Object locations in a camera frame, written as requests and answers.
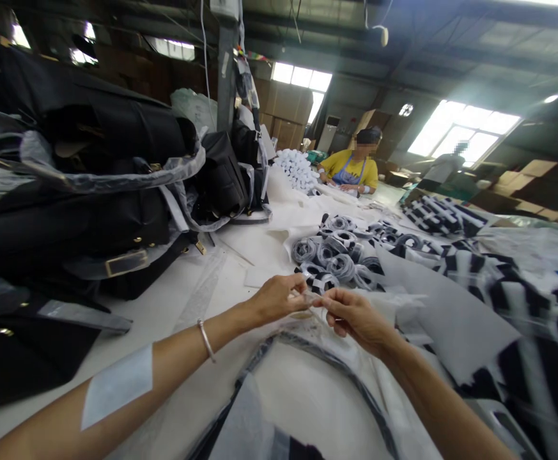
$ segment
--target electrical cable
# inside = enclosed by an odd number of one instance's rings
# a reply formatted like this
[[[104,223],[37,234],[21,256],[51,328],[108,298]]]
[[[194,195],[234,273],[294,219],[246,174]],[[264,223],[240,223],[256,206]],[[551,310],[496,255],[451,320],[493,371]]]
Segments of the electrical cable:
[[[381,29],[381,28],[384,28],[383,23],[387,19],[387,15],[389,14],[389,10],[392,9],[392,4],[393,3],[394,3],[394,0],[390,0],[389,6],[387,7],[387,11],[385,11],[385,15],[383,16],[383,19],[381,20],[381,22],[379,22],[379,24],[377,26],[368,27],[368,0],[364,0],[364,27],[366,27],[366,29]]]
[[[206,32],[204,30],[204,0],[200,0],[200,24],[202,25],[202,37],[204,38],[204,73],[206,74],[206,96],[208,97],[208,110],[210,113],[210,119],[213,122],[213,127],[217,131],[217,122],[213,118],[213,107],[210,104],[210,86],[208,85],[208,62],[206,57]]]

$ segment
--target white bandage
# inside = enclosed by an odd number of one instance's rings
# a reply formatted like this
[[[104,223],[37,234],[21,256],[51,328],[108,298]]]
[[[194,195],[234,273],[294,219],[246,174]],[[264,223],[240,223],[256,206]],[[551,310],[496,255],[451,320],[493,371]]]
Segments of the white bandage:
[[[153,344],[96,374],[89,383],[81,431],[153,390]]]

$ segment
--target black and white striped fabric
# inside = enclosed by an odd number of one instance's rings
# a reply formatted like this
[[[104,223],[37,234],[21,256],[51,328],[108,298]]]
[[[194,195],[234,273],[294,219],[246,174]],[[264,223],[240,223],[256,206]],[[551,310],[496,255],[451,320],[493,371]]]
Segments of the black and white striped fabric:
[[[432,235],[462,234],[471,237],[477,234],[487,220],[449,198],[439,200],[433,196],[422,196],[402,207],[407,219],[418,228]]]

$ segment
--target hand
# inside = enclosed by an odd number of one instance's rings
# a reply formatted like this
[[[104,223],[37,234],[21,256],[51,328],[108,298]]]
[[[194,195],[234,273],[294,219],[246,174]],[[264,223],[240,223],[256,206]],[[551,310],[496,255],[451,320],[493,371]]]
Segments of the hand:
[[[341,185],[341,190],[343,192],[348,192],[349,190],[359,190],[360,186],[359,185],[351,185],[351,184],[342,184]]]
[[[330,289],[314,307],[328,309],[326,320],[339,337],[351,335],[371,355],[383,360],[385,351],[406,344],[383,316],[364,297],[345,289]]]
[[[246,311],[250,328],[257,328],[291,313],[306,310],[307,302],[304,296],[290,298],[292,289],[303,293],[306,288],[306,280],[301,273],[270,278],[253,297],[240,304]]]

